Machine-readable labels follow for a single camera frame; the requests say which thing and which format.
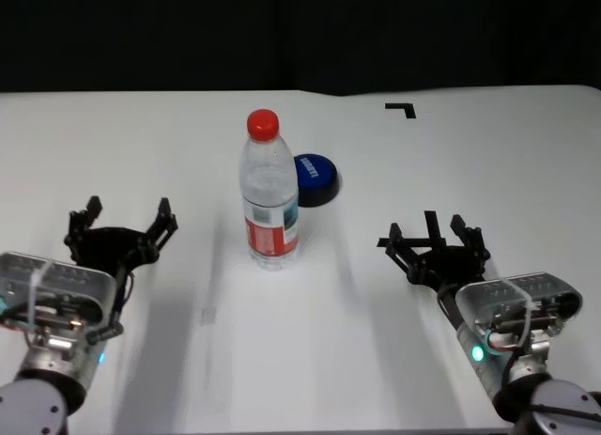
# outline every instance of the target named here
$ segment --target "clear plastic bottle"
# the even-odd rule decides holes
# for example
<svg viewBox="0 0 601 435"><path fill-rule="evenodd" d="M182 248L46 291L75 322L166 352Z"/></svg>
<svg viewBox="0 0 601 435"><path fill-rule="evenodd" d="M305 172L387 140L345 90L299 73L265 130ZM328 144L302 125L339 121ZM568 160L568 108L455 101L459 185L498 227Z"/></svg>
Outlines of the clear plastic bottle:
<svg viewBox="0 0 601 435"><path fill-rule="evenodd" d="M297 170L273 111L252 112L247 128L239 169L246 233L253 259L277 270L294 257L298 244Z"/></svg>

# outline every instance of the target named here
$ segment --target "white table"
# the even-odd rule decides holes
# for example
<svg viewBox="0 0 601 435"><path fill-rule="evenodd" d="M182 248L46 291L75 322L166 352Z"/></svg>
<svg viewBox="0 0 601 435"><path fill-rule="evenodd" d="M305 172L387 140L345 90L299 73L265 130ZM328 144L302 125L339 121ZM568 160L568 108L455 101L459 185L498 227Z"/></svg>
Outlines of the white table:
<svg viewBox="0 0 601 435"><path fill-rule="evenodd" d="M246 252L238 159L258 107L279 114L293 152L330 157L344 180L331 204L301 210L300 259L283 272ZM433 293L376 248L391 222L425 234L424 210L449 241L456 212L483 229L489 276L547 271L582 293L549 367L601 389L596 90L1 95L0 140L0 251L68 259L68 212L92 194L98 226L146 229L164 195L179 220L137 273L126 332L72 434L505 427ZM0 383L24 353L0 331Z"/></svg>

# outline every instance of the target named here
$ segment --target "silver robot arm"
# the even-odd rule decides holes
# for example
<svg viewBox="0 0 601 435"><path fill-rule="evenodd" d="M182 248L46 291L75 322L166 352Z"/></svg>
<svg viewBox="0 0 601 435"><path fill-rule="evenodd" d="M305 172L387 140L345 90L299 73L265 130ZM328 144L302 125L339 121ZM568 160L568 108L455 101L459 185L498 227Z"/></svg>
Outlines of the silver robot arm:
<svg viewBox="0 0 601 435"><path fill-rule="evenodd" d="M436 213L426 211L425 219L428 238L404 238L392 224L378 247L412 285L436 292L497 414L515 423L515 435L601 434L598 395L547 372L551 340L580 310L580 294L544 272L486 281L490 254L480 228L455 215L451 229L463 245L449 246ZM431 250L413 250L425 247Z"/></svg>
<svg viewBox="0 0 601 435"><path fill-rule="evenodd" d="M101 208L92 197L70 214L65 244L76 264L0 255L0 326L22 331L29 348L15 381L0 388L0 433L67 434L67 417L84 404L106 342L124 331L133 270L157 261L177 230L166 198L147 232L91 228ZM32 273L44 265L31 309Z"/></svg>

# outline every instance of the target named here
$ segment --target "black curtain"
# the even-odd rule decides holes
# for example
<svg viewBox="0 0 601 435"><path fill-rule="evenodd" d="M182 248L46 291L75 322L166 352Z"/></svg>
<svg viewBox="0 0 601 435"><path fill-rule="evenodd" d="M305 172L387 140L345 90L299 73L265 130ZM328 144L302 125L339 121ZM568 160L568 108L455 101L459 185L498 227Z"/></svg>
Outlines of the black curtain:
<svg viewBox="0 0 601 435"><path fill-rule="evenodd" d="M0 0L0 91L601 86L601 0Z"/></svg>

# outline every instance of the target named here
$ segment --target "blue lid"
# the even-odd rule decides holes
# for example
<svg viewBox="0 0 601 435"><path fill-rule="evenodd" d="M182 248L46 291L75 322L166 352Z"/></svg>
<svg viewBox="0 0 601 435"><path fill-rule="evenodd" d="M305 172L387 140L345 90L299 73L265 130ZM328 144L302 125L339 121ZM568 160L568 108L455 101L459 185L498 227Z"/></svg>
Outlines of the blue lid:
<svg viewBox="0 0 601 435"><path fill-rule="evenodd" d="M294 158L299 179L299 206L318 207L338 194L336 166L328 158L305 153Z"/></svg>

